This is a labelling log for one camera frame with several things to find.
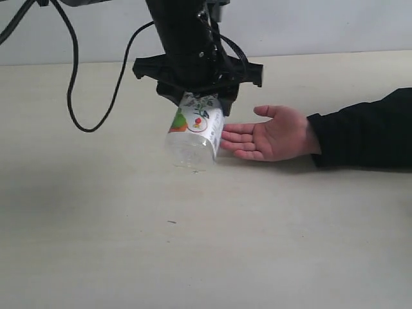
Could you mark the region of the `person's open hand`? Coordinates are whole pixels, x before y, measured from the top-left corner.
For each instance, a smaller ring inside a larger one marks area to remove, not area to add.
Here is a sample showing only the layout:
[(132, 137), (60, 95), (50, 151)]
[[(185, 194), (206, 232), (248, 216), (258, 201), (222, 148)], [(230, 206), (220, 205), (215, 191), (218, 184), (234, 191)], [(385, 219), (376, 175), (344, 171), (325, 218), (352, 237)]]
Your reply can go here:
[(306, 116), (286, 106), (257, 106), (264, 122), (224, 125), (220, 147), (243, 160), (279, 162), (321, 154), (318, 138)]

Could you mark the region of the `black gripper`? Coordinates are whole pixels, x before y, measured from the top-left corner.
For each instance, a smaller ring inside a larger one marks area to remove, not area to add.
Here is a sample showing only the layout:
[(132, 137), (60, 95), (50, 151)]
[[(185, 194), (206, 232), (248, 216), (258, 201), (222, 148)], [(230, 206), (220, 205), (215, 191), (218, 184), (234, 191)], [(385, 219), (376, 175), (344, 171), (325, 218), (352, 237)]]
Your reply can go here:
[(137, 58), (133, 73), (138, 79), (149, 77), (157, 81), (156, 92), (159, 96), (179, 106), (184, 93), (195, 95), (218, 94), (223, 115), (228, 117), (239, 93), (239, 85), (251, 83), (261, 87), (263, 65), (227, 56), (221, 58), (197, 58), (175, 62), (170, 57), (157, 55)]

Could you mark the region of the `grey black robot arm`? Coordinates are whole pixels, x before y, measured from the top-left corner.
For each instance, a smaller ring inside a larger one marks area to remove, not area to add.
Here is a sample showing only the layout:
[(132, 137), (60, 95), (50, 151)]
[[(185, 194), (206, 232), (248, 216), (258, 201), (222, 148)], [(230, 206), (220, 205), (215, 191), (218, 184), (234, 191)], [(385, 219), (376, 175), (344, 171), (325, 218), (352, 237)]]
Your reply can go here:
[(263, 65), (248, 61), (243, 50), (220, 33), (221, 7), (228, 1), (147, 1), (151, 22), (131, 36), (155, 26), (164, 54), (137, 58), (133, 73), (137, 79), (157, 81), (156, 92), (175, 105), (186, 93), (195, 98), (216, 95), (223, 114), (230, 115), (240, 84), (260, 87)]

